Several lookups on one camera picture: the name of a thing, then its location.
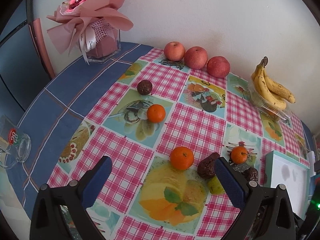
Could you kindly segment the dark passion fruit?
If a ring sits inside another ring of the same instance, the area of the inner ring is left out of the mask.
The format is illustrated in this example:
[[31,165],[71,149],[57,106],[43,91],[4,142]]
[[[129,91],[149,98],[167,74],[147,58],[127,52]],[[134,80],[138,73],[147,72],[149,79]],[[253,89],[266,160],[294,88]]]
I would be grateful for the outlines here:
[[152,92],[153,85],[149,80],[142,80],[137,85],[137,91],[140,95],[148,95]]
[[255,169],[254,167],[250,167],[250,168],[244,170],[242,175],[244,176],[244,178],[247,181],[255,181],[256,183],[258,183],[259,174],[258,174],[257,169]]
[[197,174],[202,179],[210,179],[216,176],[214,164],[216,159],[218,159],[219,157],[220,155],[217,152],[213,152],[211,155],[200,161],[197,166]]

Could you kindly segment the pink checkered fruit tablecloth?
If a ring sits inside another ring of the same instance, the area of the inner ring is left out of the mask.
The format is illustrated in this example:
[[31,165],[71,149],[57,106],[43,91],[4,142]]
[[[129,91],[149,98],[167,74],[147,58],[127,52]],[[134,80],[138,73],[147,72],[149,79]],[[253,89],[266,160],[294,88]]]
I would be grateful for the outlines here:
[[[137,85],[149,80],[152,92]],[[81,178],[98,160],[111,158],[112,172],[87,211],[106,239],[221,239],[239,213],[226,194],[212,195],[197,174],[200,161],[217,152],[231,161],[244,146],[247,160],[264,184],[265,156],[285,154],[309,168],[302,123],[296,116],[277,122],[249,101],[248,81],[229,74],[209,76],[161,49],[140,57],[103,95],[76,130],[48,180],[65,186]],[[148,120],[154,104],[165,108],[160,123]],[[170,154],[192,150],[187,170],[175,169]]]

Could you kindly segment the middle red apple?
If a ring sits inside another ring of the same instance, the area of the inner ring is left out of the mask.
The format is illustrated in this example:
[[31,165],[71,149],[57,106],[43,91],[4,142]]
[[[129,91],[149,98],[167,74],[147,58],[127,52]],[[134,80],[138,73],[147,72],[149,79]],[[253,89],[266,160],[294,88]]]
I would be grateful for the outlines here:
[[208,61],[207,51],[198,46],[189,48],[184,55],[184,64],[191,69],[202,69]]

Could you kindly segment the green guava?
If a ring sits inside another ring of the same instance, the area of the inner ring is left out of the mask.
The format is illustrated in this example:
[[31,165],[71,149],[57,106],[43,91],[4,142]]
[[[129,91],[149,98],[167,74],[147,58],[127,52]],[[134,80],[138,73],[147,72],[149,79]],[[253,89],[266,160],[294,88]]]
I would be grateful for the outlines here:
[[224,190],[223,186],[221,185],[217,176],[210,178],[207,181],[207,186],[208,186],[208,189],[212,195],[220,195],[220,194],[225,193],[225,190]]

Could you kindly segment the yellow banana bunch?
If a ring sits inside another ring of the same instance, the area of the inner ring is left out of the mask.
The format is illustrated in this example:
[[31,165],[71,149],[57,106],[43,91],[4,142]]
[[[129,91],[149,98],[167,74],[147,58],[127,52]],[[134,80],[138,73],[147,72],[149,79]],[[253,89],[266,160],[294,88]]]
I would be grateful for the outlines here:
[[263,105],[283,111],[287,107],[286,103],[295,103],[296,98],[290,90],[272,80],[266,74],[265,67],[267,64],[268,58],[265,56],[256,66],[255,71],[251,75],[253,87],[258,94],[258,98],[263,100]]

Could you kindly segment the pink chair back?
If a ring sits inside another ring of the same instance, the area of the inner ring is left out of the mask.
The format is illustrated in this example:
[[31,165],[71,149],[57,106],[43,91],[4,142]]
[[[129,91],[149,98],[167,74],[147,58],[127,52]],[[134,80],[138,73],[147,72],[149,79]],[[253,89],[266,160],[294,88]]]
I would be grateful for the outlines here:
[[54,70],[52,68],[52,64],[50,58],[47,53],[46,45],[43,38],[42,28],[41,28],[41,20],[39,18],[33,20],[29,24],[30,33],[33,39],[34,46],[36,48],[36,52],[40,58],[41,64],[44,67],[44,70],[49,75],[50,79],[55,77]]

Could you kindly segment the clear plastic fruit container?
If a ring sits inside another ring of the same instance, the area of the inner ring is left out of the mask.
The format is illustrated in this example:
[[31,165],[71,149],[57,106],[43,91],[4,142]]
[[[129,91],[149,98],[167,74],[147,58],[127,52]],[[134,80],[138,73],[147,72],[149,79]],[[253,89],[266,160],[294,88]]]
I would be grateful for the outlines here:
[[250,102],[261,112],[271,117],[274,121],[285,122],[293,116],[292,111],[287,106],[284,110],[279,110],[273,107],[268,101],[266,101],[255,89],[252,80],[248,82],[248,90],[250,94]]

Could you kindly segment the glass mug with red logo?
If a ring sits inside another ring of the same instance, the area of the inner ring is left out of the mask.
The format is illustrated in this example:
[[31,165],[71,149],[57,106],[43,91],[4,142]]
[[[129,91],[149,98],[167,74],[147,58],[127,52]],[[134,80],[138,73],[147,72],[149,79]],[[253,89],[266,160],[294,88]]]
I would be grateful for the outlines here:
[[1,167],[11,169],[17,163],[24,163],[30,154],[29,135],[16,127],[10,119],[1,115]]

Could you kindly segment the pink flower bouquet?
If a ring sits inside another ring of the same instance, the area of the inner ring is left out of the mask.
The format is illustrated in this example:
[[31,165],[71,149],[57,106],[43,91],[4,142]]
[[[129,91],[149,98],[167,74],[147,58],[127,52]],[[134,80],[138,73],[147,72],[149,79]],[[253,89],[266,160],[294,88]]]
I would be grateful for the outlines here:
[[119,8],[125,0],[66,0],[48,19],[58,23],[47,30],[57,51],[62,54],[78,47],[80,35],[87,27],[94,29],[98,42],[107,35],[107,29],[128,31],[133,23]]

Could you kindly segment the right red apple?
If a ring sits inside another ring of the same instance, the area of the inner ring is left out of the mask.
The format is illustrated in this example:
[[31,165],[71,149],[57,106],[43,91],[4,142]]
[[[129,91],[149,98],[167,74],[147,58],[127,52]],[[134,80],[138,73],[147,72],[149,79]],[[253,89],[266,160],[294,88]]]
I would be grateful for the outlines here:
[[225,78],[230,68],[230,63],[223,56],[212,57],[207,63],[208,74],[219,79]]

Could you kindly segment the blue plaid tablecloth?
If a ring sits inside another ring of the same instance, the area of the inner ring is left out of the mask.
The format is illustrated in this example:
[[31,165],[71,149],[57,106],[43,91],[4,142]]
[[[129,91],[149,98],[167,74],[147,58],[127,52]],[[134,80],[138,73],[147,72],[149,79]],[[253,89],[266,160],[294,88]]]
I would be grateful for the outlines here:
[[7,171],[27,216],[32,217],[39,187],[46,183],[62,150],[99,99],[151,46],[122,42],[105,64],[79,58],[53,79],[22,116],[18,127],[31,138],[25,163]]

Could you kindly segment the clear glass vase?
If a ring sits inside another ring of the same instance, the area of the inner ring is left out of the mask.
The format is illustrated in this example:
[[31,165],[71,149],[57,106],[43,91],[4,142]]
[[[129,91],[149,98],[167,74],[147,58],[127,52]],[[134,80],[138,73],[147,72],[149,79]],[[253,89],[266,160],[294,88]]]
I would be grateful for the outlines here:
[[107,35],[98,42],[94,29],[87,27],[80,35],[79,45],[87,64],[90,62],[105,63],[121,50],[120,31],[114,28],[107,29]]

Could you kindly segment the orange tangerine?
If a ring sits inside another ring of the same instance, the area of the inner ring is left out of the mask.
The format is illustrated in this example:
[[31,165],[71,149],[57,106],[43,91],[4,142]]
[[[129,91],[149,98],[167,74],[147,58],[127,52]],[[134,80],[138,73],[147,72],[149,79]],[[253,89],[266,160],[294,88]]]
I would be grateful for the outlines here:
[[154,104],[147,110],[147,117],[150,122],[160,123],[166,116],[165,108],[162,105]]
[[178,146],[170,154],[170,163],[177,170],[187,170],[194,162],[194,154],[191,149]]
[[247,149],[244,146],[236,146],[231,151],[231,160],[235,164],[243,164],[248,157]]

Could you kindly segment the left red apple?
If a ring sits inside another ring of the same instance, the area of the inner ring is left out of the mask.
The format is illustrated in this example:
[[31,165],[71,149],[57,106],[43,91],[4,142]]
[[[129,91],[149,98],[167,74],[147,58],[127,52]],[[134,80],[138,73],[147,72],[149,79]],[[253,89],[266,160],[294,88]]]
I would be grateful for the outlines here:
[[180,42],[169,42],[164,48],[164,56],[170,61],[181,61],[184,55],[185,47]]

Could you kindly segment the white tray with teal rim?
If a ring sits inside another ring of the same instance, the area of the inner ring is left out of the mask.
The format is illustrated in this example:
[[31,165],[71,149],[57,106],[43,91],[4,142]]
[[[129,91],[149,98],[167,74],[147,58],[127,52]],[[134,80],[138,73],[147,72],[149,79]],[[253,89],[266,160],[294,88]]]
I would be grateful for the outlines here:
[[286,186],[293,212],[305,218],[310,189],[310,169],[278,151],[265,156],[265,187]]

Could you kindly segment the red apple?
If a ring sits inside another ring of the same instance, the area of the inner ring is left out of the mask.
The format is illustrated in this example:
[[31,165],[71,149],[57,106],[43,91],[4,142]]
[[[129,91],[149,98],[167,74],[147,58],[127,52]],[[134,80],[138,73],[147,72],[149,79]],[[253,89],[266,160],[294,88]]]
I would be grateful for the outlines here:
[[170,61],[181,61],[184,55],[185,47],[180,42],[169,42],[164,48],[164,56]]
[[207,63],[208,74],[219,79],[225,78],[230,68],[230,63],[223,56],[212,57]]
[[189,48],[184,55],[184,64],[191,69],[202,69],[208,61],[207,51],[198,46]]

